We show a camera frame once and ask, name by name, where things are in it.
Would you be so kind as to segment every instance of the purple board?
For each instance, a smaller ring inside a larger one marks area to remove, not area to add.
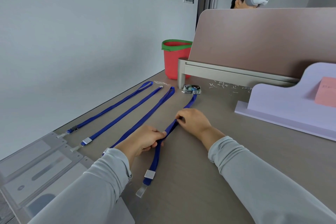
[[[336,141],[336,108],[314,102],[324,76],[336,78],[336,64],[310,65],[293,87],[257,84],[235,112]]]

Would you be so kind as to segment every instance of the red bucket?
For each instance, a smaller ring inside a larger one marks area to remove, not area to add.
[[[179,58],[189,58],[191,41],[169,39],[162,42],[165,58],[165,73],[169,79],[177,80],[177,66]]]

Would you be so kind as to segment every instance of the desk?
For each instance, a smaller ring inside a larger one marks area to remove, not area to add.
[[[182,93],[177,88],[177,81],[169,80],[164,72],[149,81],[175,86],[175,94],[145,123],[163,131],[174,120],[176,112],[188,103],[191,95]],[[201,86],[202,93],[193,107],[202,111],[214,127],[289,176],[336,212],[335,142],[234,113],[238,100],[247,102],[249,99],[249,90],[241,86],[236,89],[229,84],[222,87],[218,85],[222,83],[197,77],[189,78],[186,83]],[[72,147],[77,146],[160,85],[164,84],[154,82],[149,89],[67,135],[66,141]],[[158,102],[169,89],[168,85],[79,152],[92,160],[100,158],[106,148]],[[61,134],[99,113],[138,87],[82,115],[56,133]],[[122,194],[136,223],[254,223],[217,167],[208,160],[201,142],[179,126],[165,141],[153,182],[141,199],[136,197],[153,155],[152,150],[136,158],[131,169],[133,178]]]

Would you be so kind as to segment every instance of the gray floor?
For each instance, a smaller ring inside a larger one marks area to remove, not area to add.
[[[6,200],[0,193],[0,224],[19,224],[18,220],[14,217],[11,209],[7,205]]]

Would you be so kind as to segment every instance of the person's right hand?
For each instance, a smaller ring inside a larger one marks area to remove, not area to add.
[[[184,108],[176,114],[175,119],[186,131],[201,139],[202,133],[211,128],[211,124],[205,115],[193,108]]]
[[[205,115],[193,108],[184,108],[177,112],[175,119],[186,131],[202,141],[207,150],[225,135],[211,126]]]

